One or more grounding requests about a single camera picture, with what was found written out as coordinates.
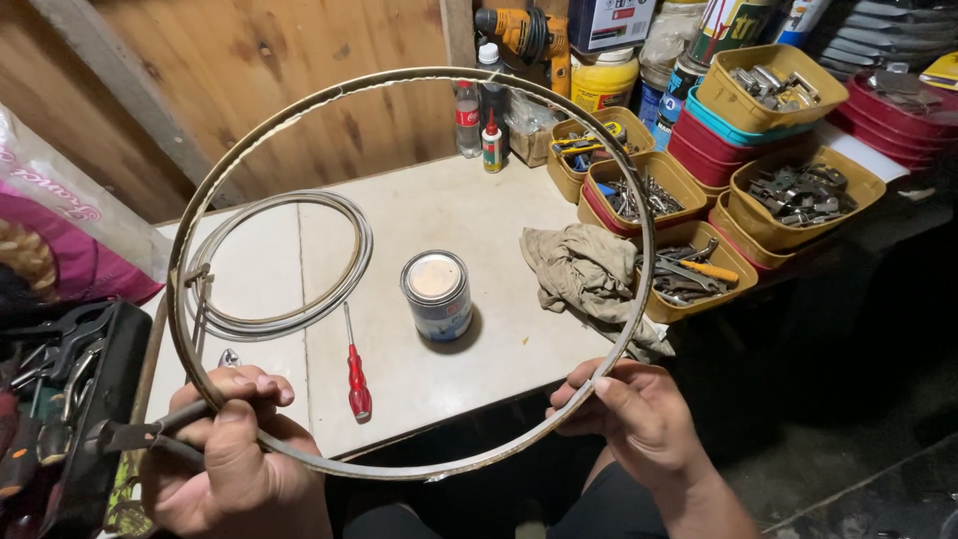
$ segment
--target yellow power drill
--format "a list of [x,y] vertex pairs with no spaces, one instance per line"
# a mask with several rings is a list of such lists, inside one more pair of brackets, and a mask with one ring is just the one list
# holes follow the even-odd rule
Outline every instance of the yellow power drill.
[[546,73],[552,91],[569,97],[569,19],[547,15],[542,8],[525,10],[476,10],[476,30],[502,36],[502,42],[516,53],[527,68],[548,61]]

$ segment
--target dirty rag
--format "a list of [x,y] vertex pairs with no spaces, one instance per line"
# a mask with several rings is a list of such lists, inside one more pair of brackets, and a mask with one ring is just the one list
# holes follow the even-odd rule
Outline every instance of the dirty rag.
[[[618,339],[632,306],[629,287],[638,253],[632,242],[604,228],[576,223],[562,230],[524,228],[519,246],[538,278],[543,309],[561,313],[572,307],[588,315],[607,339]],[[628,352],[643,363],[674,355],[672,346],[659,339],[644,317]]]

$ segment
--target plastic bag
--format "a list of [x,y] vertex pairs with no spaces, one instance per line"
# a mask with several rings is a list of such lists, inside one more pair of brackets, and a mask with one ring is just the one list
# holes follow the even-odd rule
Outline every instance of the plastic bag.
[[37,302],[146,301],[163,287],[170,249],[0,105],[0,308],[22,305],[24,287]]
[[521,134],[532,134],[539,130],[551,129],[559,122],[559,113],[546,105],[534,103],[519,91],[510,90],[509,110],[506,111],[506,123]]
[[639,63],[671,64],[685,50],[686,43],[698,33],[698,25],[707,5],[707,2],[664,2],[662,11],[652,20],[646,44],[639,52]]

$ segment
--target red screwdriver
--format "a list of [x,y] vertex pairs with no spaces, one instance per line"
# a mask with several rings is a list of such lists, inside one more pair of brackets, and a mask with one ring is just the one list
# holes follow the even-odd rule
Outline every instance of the red screwdriver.
[[366,419],[373,410],[373,396],[366,388],[366,375],[362,373],[362,360],[356,352],[353,342],[353,324],[350,322],[350,304],[343,302],[343,311],[346,313],[346,335],[350,338],[350,408],[356,419]]

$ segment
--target green can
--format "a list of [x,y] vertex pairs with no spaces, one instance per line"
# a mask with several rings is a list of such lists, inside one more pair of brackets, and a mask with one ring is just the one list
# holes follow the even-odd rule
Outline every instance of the green can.
[[689,43],[689,57],[709,66],[717,53],[754,45],[772,4],[771,0],[709,0],[698,34]]

